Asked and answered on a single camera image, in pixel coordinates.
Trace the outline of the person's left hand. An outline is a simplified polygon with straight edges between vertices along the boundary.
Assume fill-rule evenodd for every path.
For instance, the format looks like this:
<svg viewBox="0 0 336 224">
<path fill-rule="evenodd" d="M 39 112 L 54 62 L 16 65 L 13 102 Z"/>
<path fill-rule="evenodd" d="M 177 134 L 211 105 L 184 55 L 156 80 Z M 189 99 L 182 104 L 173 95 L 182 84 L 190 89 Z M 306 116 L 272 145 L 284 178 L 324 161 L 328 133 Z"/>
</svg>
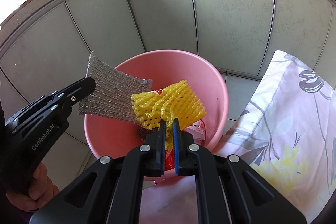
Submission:
<svg viewBox="0 0 336 224">
<path fill-rule="evenodd" d="M 41 162 L 33 174 L 33 181 L 28 194 L 15 193 L 9 190 L 6 197 L 18 209 L 32 212 L 41 209 L 59 193 L 59 188 L 47 174 L 46 166 Z"/>
</svg>

